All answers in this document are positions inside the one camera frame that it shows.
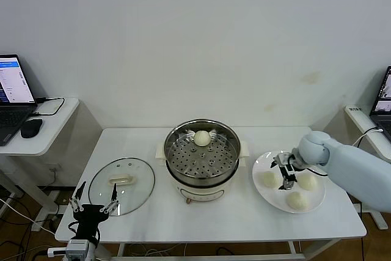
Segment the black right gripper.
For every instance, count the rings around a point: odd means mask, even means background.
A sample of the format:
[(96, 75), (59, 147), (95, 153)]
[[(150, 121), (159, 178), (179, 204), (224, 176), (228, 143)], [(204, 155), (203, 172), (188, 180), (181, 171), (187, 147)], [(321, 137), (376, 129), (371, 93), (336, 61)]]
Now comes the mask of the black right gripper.
[(278, 166), (282, 174), (283, 182), (279, 190), (291, 190), (296, 183), (295, 172), (304, 170), (304, 162), (298, 148), (290, 152), (278, 153), (270, 165), (270, 168)]

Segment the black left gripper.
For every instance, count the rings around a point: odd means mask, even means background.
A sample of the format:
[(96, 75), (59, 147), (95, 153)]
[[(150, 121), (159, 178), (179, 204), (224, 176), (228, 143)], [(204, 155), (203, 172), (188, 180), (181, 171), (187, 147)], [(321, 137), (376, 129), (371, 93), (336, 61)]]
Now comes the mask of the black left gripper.
[(86, 181), (76, 190), (75, 195), (69, 200), (73, 210), (73, 217), (78, 224), (75, 240), (100, 240), (99, 224), (106, 221), (119, 206), (117, 199), (117, 184), (112, 190), (111, 201), (107, 205), (81, 204), (80, 200), (86, 185)]

